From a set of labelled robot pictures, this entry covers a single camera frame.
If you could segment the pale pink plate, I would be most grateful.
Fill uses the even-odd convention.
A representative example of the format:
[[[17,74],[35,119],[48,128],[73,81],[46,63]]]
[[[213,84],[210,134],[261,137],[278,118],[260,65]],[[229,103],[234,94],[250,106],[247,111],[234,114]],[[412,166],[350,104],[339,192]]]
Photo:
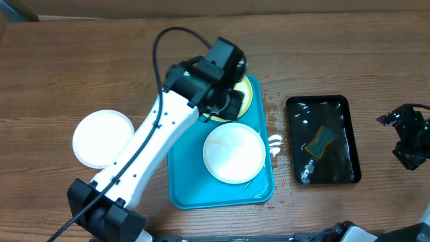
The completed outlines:
[[[134,136],[129,118],[115,110],[99,110],[86,116],[76,127],[72,147],[85,166],[103,169]]]

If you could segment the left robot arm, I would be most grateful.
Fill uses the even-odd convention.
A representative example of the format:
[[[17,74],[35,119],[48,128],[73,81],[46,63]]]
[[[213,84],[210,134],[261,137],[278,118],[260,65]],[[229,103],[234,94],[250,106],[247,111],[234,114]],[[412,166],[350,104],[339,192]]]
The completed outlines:
[[[243,95],[244,52],[218,38],[206,56],[171,66],[154,106],[111,164],[67,192],[73,222],[100,241],[152,241],[135,211],[149,179],[176,140],[204,114],[236,120]]]

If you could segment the green yellow sponge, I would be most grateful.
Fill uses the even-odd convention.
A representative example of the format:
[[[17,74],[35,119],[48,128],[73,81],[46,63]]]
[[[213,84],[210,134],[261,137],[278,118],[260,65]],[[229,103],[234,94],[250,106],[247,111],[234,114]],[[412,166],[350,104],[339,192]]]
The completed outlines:
[[[335,132],[326,126],[321,126],[304,150],[315,159],[321,159],[335,140],[337,140]]]

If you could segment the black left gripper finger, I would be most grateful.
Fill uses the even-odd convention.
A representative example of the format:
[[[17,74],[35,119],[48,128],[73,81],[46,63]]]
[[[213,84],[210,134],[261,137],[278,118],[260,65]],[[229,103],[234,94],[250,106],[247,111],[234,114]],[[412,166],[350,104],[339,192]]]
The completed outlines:
[[[235,121],[238,118],[239,109],[225,109],[218,114],[218,117],[223,120]]]
[[[238,116],[245,94],[242,91],[231,89],[229,91],[228,114],[230,116]]]

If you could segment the white plate with stain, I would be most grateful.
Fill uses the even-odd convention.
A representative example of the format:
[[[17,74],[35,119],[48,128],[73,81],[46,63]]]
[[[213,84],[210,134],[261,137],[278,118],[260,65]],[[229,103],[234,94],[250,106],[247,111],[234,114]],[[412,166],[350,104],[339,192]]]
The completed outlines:
[[[265,164],[263,139],[245,124],[231,122],[215,128],[203,146],[203,160],[216,179],[243,184],[255,178]]]

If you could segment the yellow-green plate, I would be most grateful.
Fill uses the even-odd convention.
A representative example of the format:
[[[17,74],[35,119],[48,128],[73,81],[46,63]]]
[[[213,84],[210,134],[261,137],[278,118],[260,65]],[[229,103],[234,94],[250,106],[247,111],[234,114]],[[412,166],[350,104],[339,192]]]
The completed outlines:
[[[237,118],[240,118],[249,109],[253,99],[253,88],[248,77],[245,75],[240,82],[238,82],[234,88],[236,91],[241,91],[244,94],[242,105],[238,113]]]

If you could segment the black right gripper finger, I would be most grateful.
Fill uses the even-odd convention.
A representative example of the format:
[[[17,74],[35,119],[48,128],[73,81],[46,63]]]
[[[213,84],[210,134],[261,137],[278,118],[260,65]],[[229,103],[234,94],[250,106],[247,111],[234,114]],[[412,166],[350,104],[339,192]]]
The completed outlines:
[[[388,126],[395,122],[407,124],[410,122],[411,109],[411,104],[402,104],[391,112],[378,117],[376,120],[384,126]]]
[[[419,157],[415,155],[410,155],[407,153],[403,153],[397,150],[393,150],[393,154],[397,157],[397,159],[402,163],[405,169],[407,170],[415,170],[418,168],[421,164],[426,162],[426,158]]]

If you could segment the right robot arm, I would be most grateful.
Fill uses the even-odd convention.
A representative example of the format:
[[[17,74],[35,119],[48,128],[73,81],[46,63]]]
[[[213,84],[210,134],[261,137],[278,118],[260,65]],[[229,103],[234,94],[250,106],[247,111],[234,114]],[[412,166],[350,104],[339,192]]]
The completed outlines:
[[[396,109],[377,118],[385,126],[391,125],[397,132],[399,141],[392,153],[403,167],[416,170],[429,160],[429,119],[425,119],[418,109],[428,110],[424,104],[402,104]],[[416,242],[429,241],[429,216],[421,222],[388,233],[374,235],[358,227],[351,221],[337,223],[330,229],[321,230],[307,238],[320,242]]]

